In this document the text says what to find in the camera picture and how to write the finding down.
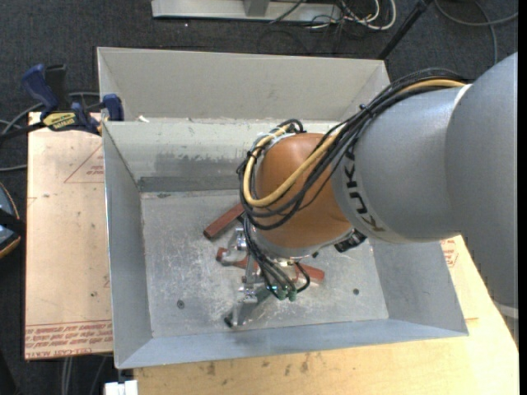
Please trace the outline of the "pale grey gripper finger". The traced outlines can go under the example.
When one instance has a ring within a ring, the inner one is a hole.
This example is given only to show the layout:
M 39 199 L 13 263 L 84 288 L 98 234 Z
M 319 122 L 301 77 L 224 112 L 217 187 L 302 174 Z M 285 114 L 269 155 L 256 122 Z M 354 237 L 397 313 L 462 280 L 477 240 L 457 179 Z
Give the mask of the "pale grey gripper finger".
M 250 315 L 259 307 L 268 297 L 268 290 L 246 292 L 237 304 L 237 325 L 244 326 L 250 319 Z
M 234 303 L 234 307 L 227 313 L 224 322 L 229 328 L 243 327 L 247 323 L 250 313 L 250 294 L 244 293 Z

